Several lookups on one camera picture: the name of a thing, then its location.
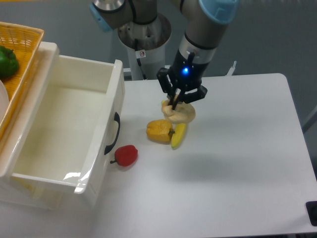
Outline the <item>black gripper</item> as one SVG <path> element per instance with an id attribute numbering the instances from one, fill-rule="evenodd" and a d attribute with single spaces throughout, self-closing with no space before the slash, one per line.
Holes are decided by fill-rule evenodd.
<path id="1" fill-rule="evenodd" d="M 157 72 L 157 78 L 162 91 L 168 96 L 168 106 L 175 110 L 178 104 L 189 104 L 203 99 L 207 88 L 202 85 L 202 76 L 207 64 L 194 63 L 194 52 L 185 58 L 180 52 L 176 53 L 170 68 L 162 67 Z"/>

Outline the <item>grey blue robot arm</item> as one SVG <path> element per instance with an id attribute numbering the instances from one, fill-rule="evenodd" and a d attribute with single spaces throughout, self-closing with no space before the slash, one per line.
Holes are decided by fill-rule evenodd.
<path id="1" fill-rule="evenodd" d="M 205 97 L 202 77 L 238 6 L 237 0 L 94 0 L 90 11 L 103 31 L 117 31 L 136 54 L 131 66 L 138 66 L 145 79 L 157 78 L 176 108 Z M 164 47 L 171 35 L 180 42 L 165 68 L 164 59 L 147 55 Z"/>

